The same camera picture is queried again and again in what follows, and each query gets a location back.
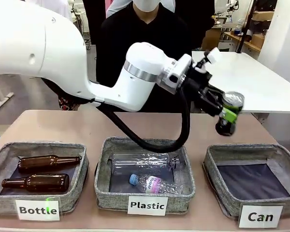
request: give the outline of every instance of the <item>neck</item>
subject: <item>neck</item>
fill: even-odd
[[[135,4],[133,4],[133,9],[134,9],[136,15],[140,18],[140,20],[149,24],[150,22],[152,22],[156,18],[157,14],[158,14],[159,5],[155,8],[155,10],[153,10],[151,12],[141,11],[139,8],[136,7]]]

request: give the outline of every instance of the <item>white table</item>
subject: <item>white table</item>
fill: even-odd
[[[203,52],[192,52],[197,62]],[[216,64],[207,64],[210,84],[245,96],[244,111],[290,114],[290,83],[245,53],[222,52]]]

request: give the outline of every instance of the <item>gray floor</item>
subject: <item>gray floor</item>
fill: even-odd
[[[96,48],[87,51],[89,79],[96,80]],[[4,95],[14,96],[0,108],[0,125],[12,124],[25,110],[59,110],[58,98],[40,78],[5,74],[0,75],[0,89]]]

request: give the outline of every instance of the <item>black hose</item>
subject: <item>black hose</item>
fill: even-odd
[[[145,142],[137,134],[131,131],[130,128],[128,128],[127,125],[114,112],[109,111],[107,108],[107,105],[102,104],[101,106],[98,106],[97,108],[102,113],[104,113],[128,137],[130,137],[137,145],[139,145],[143,149],[146,149],[152,152],[158,152],[158,153],[174,152],[180,149],[185,144],[185,142],[187,141],[189,137],[189,132],[190,132],[190,111],[189,111],[186,97],[182,88],[178,90],[178,94],[181,99],[181,104],[183,108],[182,129],[181,129],[180,136],[178,137],[178,139],[170,145],[154,145],[154,144],[149,144]]]

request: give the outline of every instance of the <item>silver ring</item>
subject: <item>silver ring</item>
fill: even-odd
[[[158,77],[158,75],[150,74],[148,72],[136,68],[134,65],[130,64],[130,62],[127,60],[125,61],[124,69],[127,70],[127,72],[131,73],[133,76],[136,76],[137,78],[148,82],[156,82],[156,79]]]

